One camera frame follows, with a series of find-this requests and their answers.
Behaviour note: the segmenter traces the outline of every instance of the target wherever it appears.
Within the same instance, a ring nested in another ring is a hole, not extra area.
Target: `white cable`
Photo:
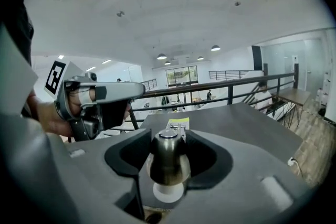
[[[295,164],[296,164],[296,166],[298,167],[298,175],[300,175],[300,173],[301,173],[301,168],[300,168],[300,166],[299,166],[299,164],[298,164],[298,162],[297,161],[294,161],[294,160],[292,160]]]

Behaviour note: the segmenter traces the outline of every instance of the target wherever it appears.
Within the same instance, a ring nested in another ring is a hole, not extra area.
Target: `wooden floor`
[[[303,107],[300,125],[297,126],[295,115],[290,127],[291,131],[303,139],[293,158],[298,161],[302,177],[310,187],[323,182],[336,149],[336,127],[324,121],[317,112],[318,103],[313,99],[309,100]],[[292,166],[291,170],[295,174],[298,173],[296,165]]]

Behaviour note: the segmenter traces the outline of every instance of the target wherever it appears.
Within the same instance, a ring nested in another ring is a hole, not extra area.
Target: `black railing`
[[[158,86],[157,82],[156,82],[156,79],[143,81],[142,84],[145,85],[145,91],[146,92],[149,92],[149,91],[153,90],[154,88],[156,88]]]
[[[210,79],[215,80],[235,80],[241,79],[249,71],[254,70],[225,70],[225,71],[209,71]]]
[[[252,97],[255,95],[255,91],[259,90],[259,85],[256,84],[255,87],[251,90],[250,95],[245,96],[245,98],[242,100],[243,103],[248,103]]]
[[[202,100],[200,102],[192,102],[192,103],[178,103],[175,105],[170,105],[170,106],[156,106],[156,107],[151,107],[151,108],[141,108],[141,109],[133,109],[130,111],[131,115],[131,122],[133,123],[133,126],[135,129],[138,129],[138,124],[137,120],[134,116],[135,111],[148,111],[148,110],[160,110],[160,109],[175,109],[179,107],[185,107],[185,106],[191,106],[191,105],[200,105],[200,104],[207,104],[207,103],[213,103],[213,102],[220,102],[220,101],[227,101],[227,104],[232,104],[233,99],[239,98],[239,97],[247,97],[251,95],[251,92],[243,93],[243,94],[238,94],[234,95],[234,86],[238,85],[243,85],[243,84],[250,84],[250,83],[259,83],[259,82],[267,82],[269,80],[277,80],[277,85],[274,87],[267,88],[267,90],[272,90],[276,89],[277,94],[279,93],[280,87],[294,83],[293,87],[297,88],[298,85],[298,73],[299,73],[299,67],[298,64],[295,64],[295,71],[293,73],[285,73],[285,74],[277,74],[277,75],[270,75],[270,76],[261,76],[261,77],[254,77],[254,78],[246,78],[246,79],[237,79],[237,80],[226,80],[226,81],[220,81],[220,82],[213,82],[213,83],[205,83],[205,84],[198,84],[198,85],[193,85],[189,87],[181,87],[181,88],[170,88],[170,89],[164,89],[164,90],[156,90],[156,91],[150,91],[146,92],[141,98],[151,98],[151,97],[161,97],[161,96],[166,96],[166,95],[172,95],[172,94],[178,94],[178,93],[187,93],[187,92],[195,92],[195,91],[203,91],[203,90],[210,90],[210,89],[218,89],[218,88],[224,88],[228,87],[228,96],[225,98],[221,99],[215,99],[215,100]],[[282,78],[287,78],[287,77],[292,77],[294,76],[294,79],[281,84],[281,79]],[[262,92],[263,90],[257,90],[253,91],[253,95]],[[259,102],[263,102],[265,100],[257,100],[255,102],[250,101],[250,105],[257,104]]]

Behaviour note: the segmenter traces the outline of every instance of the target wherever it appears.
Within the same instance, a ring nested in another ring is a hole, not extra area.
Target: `metal cylinder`
[[[184,182],[190,175],[186,144],[180,134],[162,130],[151,143],[147,171],[153,181],[165,186]]]

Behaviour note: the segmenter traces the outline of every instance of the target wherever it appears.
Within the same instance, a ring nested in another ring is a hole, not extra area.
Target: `gray table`
[[[169,119],[190,119],[190,129],[213,133],[263,148],[287,163],[302,139],[280,123],[244,103],[181,113],[149,115],[141,128],[152,129],[152,137],[165,129]],[[153,180],[144,165],[140,171],[140,192],[145,206],[172,209],[179,202],[165,204],[153,195]]]
[[[303,112],[303,106],[308,101],[310,97],[310,92],[288,87],[279,91],[279,93],[276,96],[284,101],[291,102],[295,105],[294,109],[290,109],[289,111],[286,112],[284,111],[284,116],[282,117],[282,122],[284,126],[287,126],[287,128],[291,127],[295,111],[297,115],[297,123],[299,126]]]

